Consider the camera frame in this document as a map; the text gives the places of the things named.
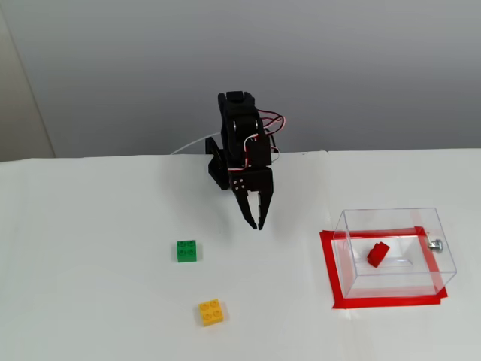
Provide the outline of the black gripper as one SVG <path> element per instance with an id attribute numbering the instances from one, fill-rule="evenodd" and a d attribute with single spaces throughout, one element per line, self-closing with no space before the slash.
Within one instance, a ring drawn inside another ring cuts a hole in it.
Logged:
<path id="1" fill-rule="evenodd" d="M 250 205 L 248 192 L 256 191 L 259 198 L 258 230 L 262 230 L 268 215 L 268 209 L 274 193 L 271 166 L 271 145 L 267 135 L 256 135 L 246 141 L 245 156 L 247 169 L 244 172 L 229 173 L 231 189 L 237 199 L 240 211 L 247 223 L 257 229 Z"/>

